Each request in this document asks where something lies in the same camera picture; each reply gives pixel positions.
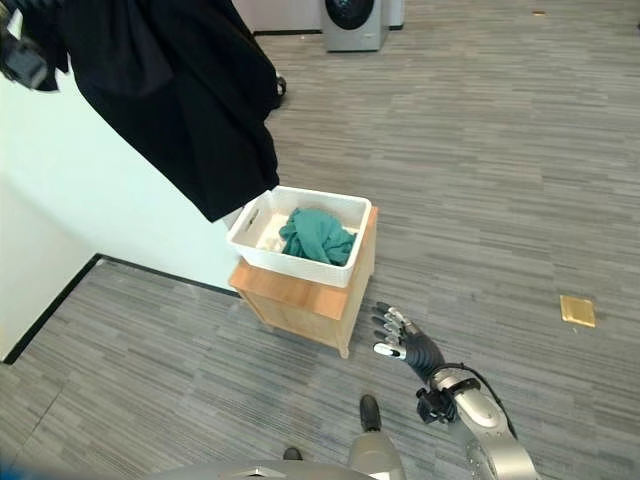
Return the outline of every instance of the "teal towel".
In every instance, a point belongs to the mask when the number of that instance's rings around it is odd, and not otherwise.
[[[287,241],[282,253],[344,266],[356,239],[333,216],[321,210],[296,208],[280,229]]]

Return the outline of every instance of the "white wall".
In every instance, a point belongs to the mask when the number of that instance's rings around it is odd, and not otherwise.
[[[0,174],[0,360],[94,253]]]
[[[228,288],[237,257],[211,224],[60,75],[60,93],[0,81],[6,175],[51,219],[104,253]]]
[[[318,30],[322,29],[323,0],[239,0],[250,12],[253,29],[258,30]],[[404,0],[390,2],[390,24],[404,22]]]
[[[249,27],[252,32],[255,30],[253,15],[251,12],[252,0],[233,0],[233,5],[244,20],[244,23]]]

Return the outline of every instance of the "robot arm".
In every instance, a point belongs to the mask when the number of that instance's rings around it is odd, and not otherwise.
[[[539,479],[504,407],[482,375],[464,364],[445,363],[433,340],[390,305],[378,303],[373,321],[384,330],[376,332],[382,342],[374,345],[374,351],[405,361],[425,383],[417,393],[418,414],[425,423],[448,424],[475,478]]]

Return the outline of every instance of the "cable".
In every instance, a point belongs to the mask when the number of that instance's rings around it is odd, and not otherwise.
[[[454,369],[458,369],[458,370],[465,370],[467,372],[473,373],[476,377],[478,377],[478,380],[480,380],[480,382],[482,382],[482,384],[485,387],[487,387],[487,390],[489,390],[489,393],[491,393],[491,396],[493,397],[495,402],[498,404],[498,406],[500,407],[500,409],[504,413],[504,416],[507,419],[507,427],[509,428],[509,431],[511,432],[511,435],[513,435],[513,438],[515,438],[517,440],[518,439],[518,434],[516,433],[516,429],[513,426],[513,423],[511,423],[511,418],[509,417],[509,414],[507,413],[507,409],[504,408],[504,404],[502,403],[502,400],[500,400],[500,397],[498,397],[498,394],[495,392],[495,390],[493,388],[491,388],[491,385],[489,385],[489,382],[477,370],[475,370],[475,369],[473,369],[471,367],[467,367],[464,363],[443,363],[441,365],[438,365],[436,368],[434,368],[429,373],[429,376],[427,377],[427,380],[428,380],[427,383],[428,384],[431,383],[431,380],[433,380],[433,377],[435,376],[436,373],[438,373],[438,372],[440,372],[442,370],[446,370],[448,368],[454,368]]]

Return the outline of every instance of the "black baseboard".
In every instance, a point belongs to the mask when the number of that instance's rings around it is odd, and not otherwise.
[[[149,272],[155,275],[160,275],[161,277],[170,278],[171,280],[175,280],[177,282],[187,283],[189,285],[194,285],[196,287],[211,290],[213,292],[223,293],[231,297],[240,298],[240,295],[234,290],[227,290],[226,288],[216,287],[213,285],[209,285],[208,283],[196,282],[195,280],[189,280],[188,278],[179,277],[178,275],[172,275],[170,273],[161,272],[160,270],[155,270],[153,268],[145,267],[144,265],[138,265],[137,263],[128,262],[126,260],[121,260],[119,258],[110,257],[109,255],[100,255],[100,258],[103,260],[108,260],[110,262],[119,263],[121,265],[126,265],[127,267],[133,267],[138,270],[142,270],[143,272]]]
[[[380,50],[327,50],[328,53],[371,53]]]
[[[271,35],[317,35],[322,33],[322,30],[310,29],[310,30],[256,30],[253,32],[254,37],[265,37]]]
[[[226,288],[215,287],[213,285],[209,285],[206,283],[196,282],[195,280],[189,280],[188,278],[179,277],[177,275],[171,275],[169,273],[161,272],[159,270],[154,270],[153,268],[144,267],[142,265],[138,265],[132,262],[127,262],[126,260],[120,260],[119,258],[110,257],[109,255],[103,255],[100,253],[95,254],[91,257],[84,267],[80,269],[80,271],[71,279],[71,281],[62,289],[60,294],[51,302],[51,304],[42,312],[42,314],[38,317],[35,323],[27,330],[27,332],[22,336],[22,338],[16,343],[16,345],[11,349],[5,359],[1,362],[6,365],[13,365],[16,360],[20,357],[22,352],[29,346],[29,343],[34,339],[36,334],[44,327],[47,321],[53,316],[56,310],[62,305],[69,294],[73,292],[73,290],[80,284],[82,279],[91,271],[93,267],[100,260],[108,260],[110,262],[120,263],[122,265],[126,265],[128,267],[137,268],[138,270],[143,270],[145,272],[153,273],[155,275],[160,275],[165,278],[170,278],[172,280],[176,280],[182,283],[188,283],[189,285],[195,285],[197,287],[205,288],[207,290],[212,290],[217,293],[222,293],[225,295],[229,295],[232,297],[240,298],[237,292],[233,290],[227,290]]]
[[[9,354],[5,357],[2,363],[6,363],[7,365],[13,365],[18,357],[24,352],[25,348],[31,343],[31,340],[36,336],[36,334],[40,331],[42,327],[44,327],[47,320],[51,318],[51,316],[55,313],[62,302],[69,296],[69,294],[73,291],[74,288],[78,286],[78,284],[82,281],[87,273],[95,266],[96,263],[100,260],[100,255],[96,254],[91,257],[84,267],[80,269],[80,271],[71,279],[69,283],[62,289],[60,294],[51,302],[51,304],[42,312],[42,315],[38,317],[36,322],[31,325],[31,328],[27,330],[18,343],[11,349]]]

